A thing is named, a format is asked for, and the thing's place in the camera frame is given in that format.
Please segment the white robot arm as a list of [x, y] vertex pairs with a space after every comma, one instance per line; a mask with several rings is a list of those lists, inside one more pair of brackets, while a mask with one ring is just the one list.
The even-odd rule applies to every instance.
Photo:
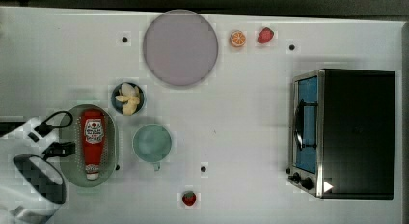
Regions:
[[1, 224], [45, 224], [66, 201], [63, 175], [48, 160], [75, 154], [75, 144], [44, 125], [32, 118], [1, 137]]

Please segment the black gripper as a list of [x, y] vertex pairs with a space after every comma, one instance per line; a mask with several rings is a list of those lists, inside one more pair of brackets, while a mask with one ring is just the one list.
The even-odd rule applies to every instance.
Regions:
[[53, 142], [42, 152], [42, 154], [45, 157], [67, 157], [75, 154], [75, 149], [76, 146], [74, 142]]

